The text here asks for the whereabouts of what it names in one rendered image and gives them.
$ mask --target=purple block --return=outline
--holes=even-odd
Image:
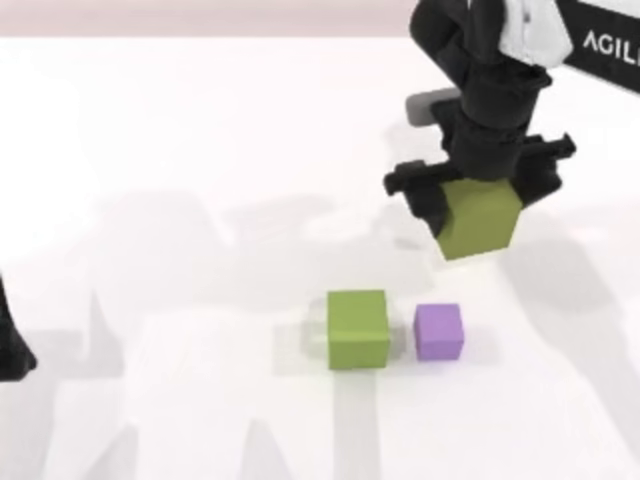
[[[418,360],[458,360],[464,345],[460,306],[418,305],[413,324]]]

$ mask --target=green block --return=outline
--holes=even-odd
[[[391,331],[384,291],[329,292],[329,368],[384,368]]]
[[[507,248],[522,211],[508,180],[458,180],[443,185],[449,218],[438,236],[447,260]]]

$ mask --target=white table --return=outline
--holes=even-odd
[[[638,98],[563,69],[578,155],[506,252],[446,264],[383,175],[441,160],[402,40],[0,45],[0,252],[41,360],[0,386],[2,480],[630,480]],[[384,288],[394,358],[326,369],[327,290]],[[419,365],[419,302],[460,362]]]

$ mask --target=cube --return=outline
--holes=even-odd
[[[384,291],[329,292],[327,306],[329,368],[384,368],[391,345]]]
[[[465,337],[458,305],[418,305],[413,331],[419,361],[460,358]]]
[[[447,260],[507,248],[522,211],[508,180],[457,180],[443,185],[450,215],[438,235]]]

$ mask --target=green cube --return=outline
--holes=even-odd
[[[443,185],[449,218],[438,236],[447,260],[507,248],[522,211],[508,180],[458,180]]]
[[[329,368],[384,368],[391,331],[384,291],[329,292]]]

